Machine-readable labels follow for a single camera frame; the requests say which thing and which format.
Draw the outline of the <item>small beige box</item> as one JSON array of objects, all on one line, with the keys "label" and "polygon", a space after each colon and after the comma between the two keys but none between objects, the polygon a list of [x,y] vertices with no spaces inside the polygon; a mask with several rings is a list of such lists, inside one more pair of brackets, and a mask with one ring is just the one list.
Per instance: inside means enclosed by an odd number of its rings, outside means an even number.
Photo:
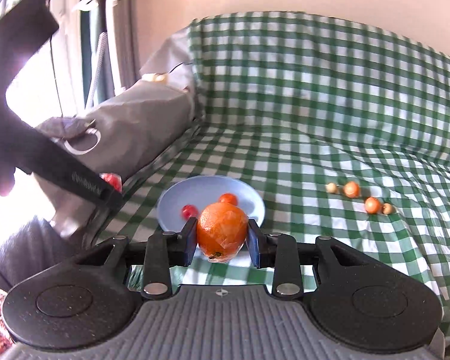
[{"label": "small beige box", "polygon": [[145,73],[142,75],[141,79],[147,82],[155,82],[159,84],[166,85],[168,82],[167,73]]}]

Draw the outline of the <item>light blue plate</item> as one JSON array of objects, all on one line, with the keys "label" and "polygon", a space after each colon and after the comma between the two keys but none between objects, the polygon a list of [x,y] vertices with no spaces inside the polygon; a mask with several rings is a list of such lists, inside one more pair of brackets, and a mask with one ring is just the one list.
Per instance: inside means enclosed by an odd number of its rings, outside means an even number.
[{"label": "light blue plate", "polygon": [[265,204],[258,192],[243,181],[199,175],[161,194],[157,218],[162,230],[175,233],[188,219],[196,218],[196,241],[201,252],[213,263],[227,263],[245,243],[248,221],[263,223]]}]

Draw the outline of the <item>green white checkered cloth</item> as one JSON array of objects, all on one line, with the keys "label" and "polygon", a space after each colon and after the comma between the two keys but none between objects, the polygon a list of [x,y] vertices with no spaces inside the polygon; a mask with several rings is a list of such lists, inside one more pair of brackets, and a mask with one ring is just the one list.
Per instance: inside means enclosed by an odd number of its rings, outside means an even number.
[{"label": "green white checkered cloth", "polygon": [[[146,240],[159,197],[180,180],[242,180],[263,198],[264,230],[335,237],[430,287],[450,359],[450,57],[302,12],[223,14],[187,28],[201,121],[126,184],[99,239]],[[343,193],[349,181],[359,197]],[[368,214],[368,197],[394,212]]]}]

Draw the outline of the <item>black smartphone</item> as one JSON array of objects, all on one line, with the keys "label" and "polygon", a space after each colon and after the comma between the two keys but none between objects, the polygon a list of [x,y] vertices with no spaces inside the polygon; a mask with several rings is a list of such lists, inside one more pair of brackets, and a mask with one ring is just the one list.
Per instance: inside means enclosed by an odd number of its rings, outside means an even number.
[{"label": "black smartphone", "polygon": [[78,117],[52,117],[43,121],[35,129],[46,137],[68,141],[84,135],[95,125],[95,122],[94,119]]}]

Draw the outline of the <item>red wrapped fruit on plate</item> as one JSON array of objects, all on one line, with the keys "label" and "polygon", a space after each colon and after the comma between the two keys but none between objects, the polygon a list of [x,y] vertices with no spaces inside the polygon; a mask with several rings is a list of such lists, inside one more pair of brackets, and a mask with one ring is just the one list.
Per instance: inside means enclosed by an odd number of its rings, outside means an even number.
[{"label": "red wrapped fruit on plate", "polygon": [[188,221],[190,218],[197,218],[199,216],[199,211],[195,205],[184,205],[181,215],[185,221]]}]

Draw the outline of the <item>orange fruit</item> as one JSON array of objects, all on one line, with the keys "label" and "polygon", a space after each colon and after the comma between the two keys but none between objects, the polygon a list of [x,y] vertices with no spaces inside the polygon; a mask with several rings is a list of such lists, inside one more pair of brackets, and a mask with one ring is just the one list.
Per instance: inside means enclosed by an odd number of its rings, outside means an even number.
[{"label": "orange fruit", "polygon": [[357,198],[360,196],[360,186],[355,181],[349,181],[342,187],[346,197]]},{"label": "orange fruit", "polygon": [[375,197],[368,197],[364,201],[364,209],[370,215],[376,215],[381,211],[381,202]]},{"label": "orange fruit", "polygon": [[241,250],[248,231],[248,216],[237,206],[215,202],[201,212],[196,241],[212,263],[226,263]]}]

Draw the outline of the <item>orange tomato on plate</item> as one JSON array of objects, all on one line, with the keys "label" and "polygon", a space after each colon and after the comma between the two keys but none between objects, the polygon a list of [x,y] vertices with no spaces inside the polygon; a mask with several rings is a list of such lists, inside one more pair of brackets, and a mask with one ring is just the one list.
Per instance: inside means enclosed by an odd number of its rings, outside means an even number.
[{"label": "orange tomato on plate", "polygon": [[232,204],[234,206],[238,205],[238,198],[235,194],[233,193],[224,193],[222,194],[219,198],[218,201],[220,203],[229,203]]}]

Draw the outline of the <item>red fruit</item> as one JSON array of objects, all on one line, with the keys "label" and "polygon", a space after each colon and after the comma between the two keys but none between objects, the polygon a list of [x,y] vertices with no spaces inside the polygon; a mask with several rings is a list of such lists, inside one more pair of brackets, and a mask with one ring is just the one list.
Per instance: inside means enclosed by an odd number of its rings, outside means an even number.
[{"label": "red fruit", "polygon": [[197,218],[199,216],[199,211],[195,205],[184,205],[181,215],[185,221],[188,221],[190,218]]},{"label": "red fruit", "polygon": [[122,192],[122,177],[115,173],[101,173],[100,177],[119,193]]}]

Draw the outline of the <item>small beige fruit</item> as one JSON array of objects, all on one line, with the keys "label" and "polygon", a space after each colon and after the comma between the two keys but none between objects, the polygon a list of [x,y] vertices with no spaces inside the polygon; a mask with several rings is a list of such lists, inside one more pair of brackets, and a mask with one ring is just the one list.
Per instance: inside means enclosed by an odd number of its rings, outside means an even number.
[{"label": "small beige fruit", "polygon": [[382,213],[384,215],[390,215],[394,212],[394,207],[390,203],[384,203],[382,205]]},{"label": "small beige fruit", "polygon": [[339,188],[335,183],[328,183],[326,185],[326,190],[330,194],[337,194],[339,191]]}]

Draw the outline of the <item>white garment steamer stand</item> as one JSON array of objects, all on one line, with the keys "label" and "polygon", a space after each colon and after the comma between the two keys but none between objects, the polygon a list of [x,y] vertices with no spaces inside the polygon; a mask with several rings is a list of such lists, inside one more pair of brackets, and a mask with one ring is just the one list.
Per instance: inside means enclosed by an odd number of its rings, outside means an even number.
[{"label": "white garment steamer stand", "polygon": [[138,80],[131,0],[80,0],[84,103],[93,107]]}]

